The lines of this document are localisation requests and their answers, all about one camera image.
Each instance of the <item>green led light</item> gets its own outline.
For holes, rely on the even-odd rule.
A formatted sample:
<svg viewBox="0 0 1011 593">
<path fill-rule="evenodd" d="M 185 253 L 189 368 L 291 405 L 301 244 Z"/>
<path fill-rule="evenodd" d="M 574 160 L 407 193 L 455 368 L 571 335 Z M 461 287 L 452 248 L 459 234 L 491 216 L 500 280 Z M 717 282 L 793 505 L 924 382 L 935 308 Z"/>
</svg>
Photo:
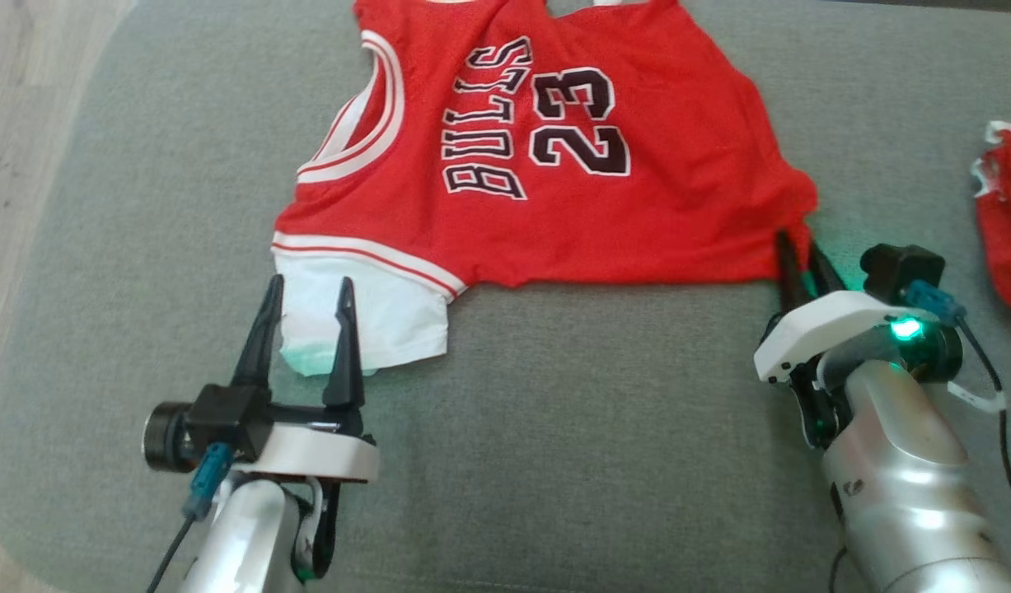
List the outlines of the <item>green led light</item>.
<svg viewBox="0 0 1011 593">
<path fill-rule="evenodd" d="M 913 340 L 913 338 L 919 337 L 920 333 L 923 333 L 923 322 L 913 318 L 898 319 L 890 324 L 890 330 L 893 330 L 893 334 L 898 340 Z"/>
</svg>

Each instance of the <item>chicago bulls jersey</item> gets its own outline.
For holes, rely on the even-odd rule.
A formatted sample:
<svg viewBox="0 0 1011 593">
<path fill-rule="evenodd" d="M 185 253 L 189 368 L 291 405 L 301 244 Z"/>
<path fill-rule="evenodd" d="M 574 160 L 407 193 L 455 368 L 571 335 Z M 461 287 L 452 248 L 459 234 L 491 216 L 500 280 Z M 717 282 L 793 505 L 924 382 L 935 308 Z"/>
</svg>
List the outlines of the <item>chicago bulls jersey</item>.
<svg viewBox="0 0 1011 593">
<path fill-rule="evenodd" d="M 363 366 L 446 350 L 478 282 L 775 277 L 817 205 L 756 87 L 675 0 L 358 0 L 373 78 L 300 167 L 273 252 L 283 354 L 327 373 L 343 275 Z"/>
</svg>

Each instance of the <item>jersey armhole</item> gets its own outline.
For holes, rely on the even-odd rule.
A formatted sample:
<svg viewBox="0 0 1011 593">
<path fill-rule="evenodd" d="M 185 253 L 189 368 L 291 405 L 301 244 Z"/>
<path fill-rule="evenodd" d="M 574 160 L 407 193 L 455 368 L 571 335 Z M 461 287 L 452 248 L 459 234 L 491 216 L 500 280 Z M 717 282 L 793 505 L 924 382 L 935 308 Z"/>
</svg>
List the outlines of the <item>jersey armhole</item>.
<svg viewBox="0 0 1011 593">
<path fill-rule="evenodd" d="M 299 168 L 297 184 L 350 176 L 380 158 L 398 136 L 406 104 L 398 56 L 372 30 L 362 32 L 362 46 L 373 56 L 370 82 L 337 112 L 318 152 Z"/>
</svg>

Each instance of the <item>blue connector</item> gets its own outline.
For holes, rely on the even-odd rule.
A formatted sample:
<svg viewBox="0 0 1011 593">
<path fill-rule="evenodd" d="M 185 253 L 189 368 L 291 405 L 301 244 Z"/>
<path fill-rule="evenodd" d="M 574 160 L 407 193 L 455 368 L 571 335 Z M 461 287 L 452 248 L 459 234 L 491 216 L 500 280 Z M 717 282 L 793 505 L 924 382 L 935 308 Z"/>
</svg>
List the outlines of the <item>blue connector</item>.
<svg viewBox="0 0 1011 593">
<path fill-rule="evenodd" d="M 228 443 L 212 443 L 204 452 L 201 465 L 197 466 L 194 479 L 189 482 L 189 498 L 182 506 L 182 515 L 194 521 L 203 521 L 211 509 L 211 499 L 234 463 L 234 449 Z"/>
<path fill-rule="evenodd" d="M 966 315 L 963 305 L 956 303 L 949 293 L 943 292 L 926 281 L 912 281 L 905 289 L 903 296 L 906 303 L 912 307 L 930 311 L 949 327 L 955 327 L 958 318 Z"/>
</svg>

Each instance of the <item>red fabric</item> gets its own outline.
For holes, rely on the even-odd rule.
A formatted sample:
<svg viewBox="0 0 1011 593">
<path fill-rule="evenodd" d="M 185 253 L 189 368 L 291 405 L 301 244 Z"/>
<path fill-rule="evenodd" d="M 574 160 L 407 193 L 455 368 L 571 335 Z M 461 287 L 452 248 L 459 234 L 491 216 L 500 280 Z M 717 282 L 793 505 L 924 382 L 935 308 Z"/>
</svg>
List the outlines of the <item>red fabric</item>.
<svg viewBox="0 0 1011 593">
<path fill-rule="evenodd" d="M 398 56 L 402 126 L 376 161 L 340 179 L 305 181 L 305 172 L 327 166 L 304 166 L 295 202 L 276 222 L 279 233 L 376 241 L 434 263 L 466 286 L 772 279 L 777 229 L 791 231 L 805 261 L 804 217 L 817 206 L 817 191 L 780 156 L 754 84 L 675 0 L 587 7 L 561 18 L 544 0 L 358 0 L 355 14 Z M 518 50 L 498 67 L 470 64 L 490 63 L 524 36 L 529 61 Z M 512 93 L 456 88 L 459 80 L 492 86 L 509 68 L 528 71 Z M 610 80 L 614 101 L 606 114 L 593 87 L 569 87 L 570 101 L 550 89 L 536 101 L 539 75 L 581 69 L 581 76 L 595 78 L 595 69 Z M 385 76 L 381 68 L 348 145 L 384 115 Z M 448 112 L 486 112 L 505 100 L 512 121 L 446 122 Z M 560 108 L 560 117 L 546 117 L 539 105 Z M 557 164 L 544 162 L 552 159 L 546 155 L 538 162 L 532 143 L 544 127 L 576 128 L 601 159 L 622 153 L 617 141 L 595 142 L 599 127 L 614 128 L 629 168 L 587 172 L 569 144 L 553 139 Z M 509 157 L 445 159 L 446 147 L 473 145 L 445 147 L 445 132 L 467 131 L 508 134 Z M 448 191 L 449 167 L 466 164 L 512 173 L 522 198 Z"/>
<path fill-rule="evenodd" d="M 1011 131 L 1003 130 L 1000 137 L 1002 145 L 983 160 L 990 192 L 978 199 L 978 219 L 992 282 L 1011 307 Z"/>
</svg>

